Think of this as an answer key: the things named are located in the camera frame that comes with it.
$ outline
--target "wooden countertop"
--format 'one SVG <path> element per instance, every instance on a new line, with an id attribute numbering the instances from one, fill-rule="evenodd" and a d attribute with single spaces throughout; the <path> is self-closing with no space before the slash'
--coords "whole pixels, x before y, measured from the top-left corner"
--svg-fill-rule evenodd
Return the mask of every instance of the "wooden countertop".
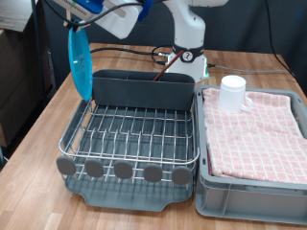
<path id="1" fill-rule="evenodd" d="M 31 0 L 1 0 L 0 28 L 23 32 L 31 14 Z"/>
<path id="2" fill-rule="evenodd" d="M 92 44 L 91 48 L 115 45 Z M 139 51 L 152 47 L 125 46 Z M 282 69 L 273 55 L 205 51 L 209 63 L 232 68 Z M 159 71 L 162 66 L 151 57 L 103 51 L 93 54 L 94 70 L 126 69 Z M 209 69 L 205 84 L 220 84 L 233 72 Z M 248 87 L 289 89 L 307 99 L 296 80 L 288 73 L 242 74 Z M 304 226 L 225 218 L 207 218 L 196 211 L 195 196 L 166 206 L 161 213 L 87 206 L 80 195 L 70 193 L 58 172 L 56 159 L 61 155 L 59 139 L 72 118 L 81 97 L 72 77 L 66 79 L 10 162 L 0 172 L 0 229 L 303 229 Z"/>

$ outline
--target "gray plastic bin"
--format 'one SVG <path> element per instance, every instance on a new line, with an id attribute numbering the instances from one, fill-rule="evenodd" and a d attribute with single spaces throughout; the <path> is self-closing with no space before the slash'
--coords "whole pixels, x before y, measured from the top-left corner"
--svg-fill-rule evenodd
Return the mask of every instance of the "gray plastic bin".
<path id="1" fill-rule="evenodd" d="M 197 145 L 201 148 L 196 189 L 198 212 L 219 218 L 307 224 L 307 185 L 223 178 L 208 173 L 202 96 L 202 90 L 207 88 L 220 87 L 202 85 L 195 95 L 199 128 Z M 292 111 L 295 117 L 299 117 L 299 128 L 303 136 L 307 137 L 307 110 L 295 92 L 255 88 L 248 88 L 247 91 L 289 96 Z"/>

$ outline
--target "dish towel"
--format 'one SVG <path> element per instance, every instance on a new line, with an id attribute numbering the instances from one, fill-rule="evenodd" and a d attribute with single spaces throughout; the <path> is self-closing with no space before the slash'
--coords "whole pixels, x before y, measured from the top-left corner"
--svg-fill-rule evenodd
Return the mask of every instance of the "dish towel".
<path id="1" fill-rule="evenodd" d="M 287 96 L 247 92 L 251 111 L 222 112 L 220 90 L 203 90 L 207 147 L 215 176 L 307 184 L 307 140 Z"/>

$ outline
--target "white mug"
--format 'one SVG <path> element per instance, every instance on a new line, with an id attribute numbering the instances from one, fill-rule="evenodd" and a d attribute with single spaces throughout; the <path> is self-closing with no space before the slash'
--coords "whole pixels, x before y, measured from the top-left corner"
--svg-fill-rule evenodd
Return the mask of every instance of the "white mug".
<path id="1" fill-rule="evenodd" d="M 224 112 L 249 111 L 252 109 L 252 100 L 246 95 L 245 79 L 229 75 L 222 78 L 219 109 Z M 248 101 L 248 106 L 244 105 L 244 99 Z"/>

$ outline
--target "metal wire grid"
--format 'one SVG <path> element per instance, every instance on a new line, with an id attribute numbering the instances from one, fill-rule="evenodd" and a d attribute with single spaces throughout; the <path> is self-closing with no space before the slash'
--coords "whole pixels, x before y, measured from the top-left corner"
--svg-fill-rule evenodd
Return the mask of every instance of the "metal wire grid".
<path id="1" fill-rule="evenodd" d="M 87 175 L 84 167 L 86 158 L 102 160 L 104 182 L 112 177 L 116 179 L 113 169 L 115 160 L 131 162 L 131 184 L 136 180 L 144 180 L 143 171 L 148 163 L 161 167 L 161 181 L 165 182 L 172 182 L 175 166 L 185 166 L 191 171 L 194 169 L 198 157 L 192 151 L 194 128 L 189 111 L 97 106 L 93 102 L 89 103 L 90 108 L 85 111 L 90 115 L 89 121 L 78 126 L 78 138 L 75 142 L 71 140 L 67 151 L 63 151 L 74 157 L 78 180 Z"/>

